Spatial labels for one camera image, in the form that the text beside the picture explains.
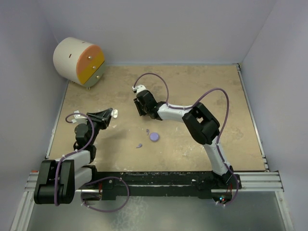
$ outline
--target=gray floor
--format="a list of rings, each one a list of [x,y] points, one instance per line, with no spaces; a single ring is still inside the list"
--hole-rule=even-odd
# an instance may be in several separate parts
[[[124,202],[95,202],[111,209]],[[120,211],[106,214],[80,206],[35,205],[28,231],[284,231],[273,192],[241,192],[229,207],[191,197],[131,197]]]

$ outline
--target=gray wall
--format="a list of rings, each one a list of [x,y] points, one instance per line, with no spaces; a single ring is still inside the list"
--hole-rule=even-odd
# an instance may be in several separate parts
[[[38,169],[66,81],[56,40],[34,0],[0,1],[0,230],[9,230],[29,172]]]
[[[308,1],[278,0],[243,62],[272,171],[279,170],[298,231],[308,226]]]
[[[276,0],[38,0],[56,38],[113,64],[241,62]]]

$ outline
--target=table top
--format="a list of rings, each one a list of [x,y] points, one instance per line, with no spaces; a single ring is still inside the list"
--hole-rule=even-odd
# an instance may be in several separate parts
[[[162,76],[168,84],[169,103],[193,104],[203,93],[223,88],[230,98],[230,113],[221,143],[234,170],[265,170],[255,128],[236,66],[108,66],[102,79],[90,90],[70,82],[55,131],[50,159],[73,150],[76,124],[65,122],[66,115],[79,110],[93,113],[109,107],[118,110],[106,130],[95,141],[98,171],[209,171],[211,164],[202,145],[196,143],[184,123],[140,117],[133,102],[132,86],[145,72]],[[143,84],[156,101],[166,100],[163,82],[155,76],[144,76]],[[223,123],[226,100],[222,92],[207,95],[202,103]],[[146,130],[160,135],[152,142]]]

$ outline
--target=purple disc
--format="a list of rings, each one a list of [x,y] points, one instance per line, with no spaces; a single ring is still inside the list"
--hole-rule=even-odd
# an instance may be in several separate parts
[[[152,133],[150,134],[150,140],[153,141],[153,142],[158,141],[158,140],[159,140],[159,135],[158,135],[158,133],[152,132]]]

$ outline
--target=white wall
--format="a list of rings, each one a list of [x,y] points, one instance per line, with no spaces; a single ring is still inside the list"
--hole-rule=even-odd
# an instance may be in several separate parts
[[[34,0],[0,1],[0,230],[9,230],[29,172],[46,155],[65,81],[56,40]]]
[[[276,0],[38,0],[56,38],[100,45],[113,64],[236,63]]]
[[[308,226],[308,1],[278,0],[243,62],[269,167],[298,231]]]

